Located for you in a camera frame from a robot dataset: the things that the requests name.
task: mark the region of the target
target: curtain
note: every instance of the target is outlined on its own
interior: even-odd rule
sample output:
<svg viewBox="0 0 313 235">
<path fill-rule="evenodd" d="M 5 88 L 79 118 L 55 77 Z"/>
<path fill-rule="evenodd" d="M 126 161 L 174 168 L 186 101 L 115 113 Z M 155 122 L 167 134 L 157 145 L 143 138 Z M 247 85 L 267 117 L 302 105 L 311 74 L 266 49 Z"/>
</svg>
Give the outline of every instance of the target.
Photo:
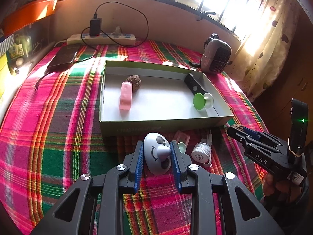
<svg viewBox="0 0 313 235">
<path fill-rule="evenodd" d="M 297 0 L 268 0 L 260 20 L 226 66 L 225 72 L 250 101 L 270 87 L 281 72 L 299 11 Z"/>
</svg>

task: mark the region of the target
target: bed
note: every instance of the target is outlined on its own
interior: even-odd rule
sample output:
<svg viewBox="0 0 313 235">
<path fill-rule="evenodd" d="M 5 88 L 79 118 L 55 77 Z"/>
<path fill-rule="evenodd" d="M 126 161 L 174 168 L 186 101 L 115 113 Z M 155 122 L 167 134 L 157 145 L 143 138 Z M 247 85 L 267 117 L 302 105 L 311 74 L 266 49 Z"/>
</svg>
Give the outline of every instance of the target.
<svg viewBox="0 0 313 235">
<path fill-rule="evenodd" d="M 0 128 L 0 199 L 23 234 L 29 234 L 57 199 L 82 173 L 107 172 L 134 152 L 144 135 L 102 139 L 99 127 L 100 82 L 106 59 L 153 62 L 188 67 L 201 54 L 149 40 L 136 48 L 103 45 L 94 59 L 77 63 L 63 73 L 52 73 L 34 90 L 54 48 L 32 70 L 19 88 Z M 83 46 L 79 59 L 93 54 Z M 229 105 L 234 117 L 212 128 L 212 167 L 209 172 L 233 172 L 261 199 L 265 171 L 243 155 L 241 145 L 226 134 L 234 123 L 266 131 L 258 113 L 236 83 L 225 73 L 207 75 Z M 207 130 L 187 131 L 187 154 Z M 175 132 L 165 133 L 172 140 Z M 143 170 L 139 193 L 124 196 L 124 234 L 189 234 L 191 195 L 178 194 L 171 169 L 155 177 Z M 94 234 L 98 215 L 96 215 Z M 218 234 L 221 234 L 216 207 Z"/>
</svg>

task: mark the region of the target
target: cardboard box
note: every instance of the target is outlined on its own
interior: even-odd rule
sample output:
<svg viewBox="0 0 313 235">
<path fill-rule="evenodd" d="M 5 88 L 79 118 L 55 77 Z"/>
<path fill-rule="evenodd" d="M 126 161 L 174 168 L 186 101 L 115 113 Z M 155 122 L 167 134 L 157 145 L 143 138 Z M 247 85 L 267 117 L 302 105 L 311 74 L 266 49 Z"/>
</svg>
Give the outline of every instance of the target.
<svg viewBox="0 0 313 235">
<path fill-rule="evenodd" d="M 193 93 L 184 82 L 189 73 L 213 95 L 212 108 L 194 108 Z M 134 74 L 140 76 L 141 87 L 133 93 L 131 109 L 119 110 L 121 85 Z M 210 128 L 224 125 L 232 117 L 228 105 L 202 72 L 145 62 L 105 63 L 99 109 L 103 137 Z"/>
</svg>

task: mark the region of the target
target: white bottle cap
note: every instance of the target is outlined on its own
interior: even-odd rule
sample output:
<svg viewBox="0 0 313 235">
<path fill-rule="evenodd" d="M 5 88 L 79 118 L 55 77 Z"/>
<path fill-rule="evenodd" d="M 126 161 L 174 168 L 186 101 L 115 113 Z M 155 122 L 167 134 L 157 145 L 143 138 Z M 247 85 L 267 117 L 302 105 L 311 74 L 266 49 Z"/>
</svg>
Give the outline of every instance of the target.
<svg viewBox="0 0 313 235">
<path fill-rule="evenodd" d="M 208 144 L 200 142 L 195 145 L 195 148 L 191 152 L 191 157 L 199 163 L 206 163 L 209 160 L 211 151 Z"/>
</svg>

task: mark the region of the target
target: wall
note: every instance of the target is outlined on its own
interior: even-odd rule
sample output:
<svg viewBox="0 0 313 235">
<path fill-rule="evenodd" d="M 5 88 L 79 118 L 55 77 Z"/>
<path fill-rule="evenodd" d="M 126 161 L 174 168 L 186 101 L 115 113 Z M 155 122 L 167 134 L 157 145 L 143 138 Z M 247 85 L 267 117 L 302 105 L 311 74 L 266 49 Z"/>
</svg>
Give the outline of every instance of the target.
<svg viewBox="0 0 313 235">
<path fill-rule="evenodd" d="M 203 42 L 212 34 L 217 33 L 220 39 L 232 47 L 232 54 L 237 51 L 240 41 L 208 20 L 196 21 L 198 16 L 154 0 L 61 0 L 57 2 L 51 28 L 53 40 L 60 41 L 72 34 L 80 34 L 89 26 L 97 6 L 106 1 L 118 1 L 142 11 L 149 21 L 148 38 L 192 50 L 203 52 Z M 120 26 L 124 33 L 144 38 L 147 32 L 144 17 L 119 4 L 103 5 L 98 10 L 102 18 L 102 30 L 106 33 Z"/>
</svg>

